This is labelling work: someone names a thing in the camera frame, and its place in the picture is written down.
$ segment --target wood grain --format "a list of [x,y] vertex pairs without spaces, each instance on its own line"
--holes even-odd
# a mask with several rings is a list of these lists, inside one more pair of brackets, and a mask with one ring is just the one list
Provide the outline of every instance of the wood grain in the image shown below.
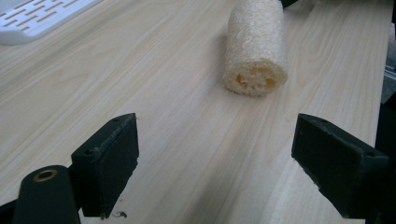
[[236,0],[104,1],[26,45],[0,47],[0,203],[106,121],[135,112],[141,156],[113,213],[83,223],[363,223],[342,219],[290,156],[298,113],[373,145],[392,1],[285,10],[288,82],[223,85]]

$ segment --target natural loofah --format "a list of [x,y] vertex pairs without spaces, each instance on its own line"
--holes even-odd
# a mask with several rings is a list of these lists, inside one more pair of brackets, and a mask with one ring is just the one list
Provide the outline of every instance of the natural loofah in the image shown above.
[[228,23],[225,85],[262,96],[288,79],[283,8],[278,0],[243,0]]

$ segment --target white tray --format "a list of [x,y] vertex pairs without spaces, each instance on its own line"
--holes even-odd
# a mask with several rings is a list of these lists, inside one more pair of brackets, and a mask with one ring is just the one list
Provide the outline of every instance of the white tray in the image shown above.
[[102,0],[0,0],[0,45],[48,34]]

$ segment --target dark object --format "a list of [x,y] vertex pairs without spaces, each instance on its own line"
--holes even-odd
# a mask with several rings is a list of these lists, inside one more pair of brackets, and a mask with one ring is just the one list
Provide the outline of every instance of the dark object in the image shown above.
[[54,165],[26,176],[19,199],[0,207],[0,223],[79,223],[109,217],[137,165],[135,114],[106,123],[72,154],[67,169]]
[[383,223],[396,223],[389,155],[327,120],[300,114],[291,156],[343,217],[370,218],[376,210]]
[[293,3],[297,2],[298,0],[280,0],[282,2],[283,7],[288,7]]

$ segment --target light wood surface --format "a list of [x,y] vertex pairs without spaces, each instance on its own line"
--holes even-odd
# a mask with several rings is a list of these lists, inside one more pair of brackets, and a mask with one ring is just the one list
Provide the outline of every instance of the light wood surface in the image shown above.
[[285,10],[290,79],[262,98],[222,81],[236,0],[105,0],[0,47],[0,203],[109,119],[135,112],[139,164],[113,213],[83,223],[363,223],[342,219],[290,156],[298,113],[373,145],[390,0]]

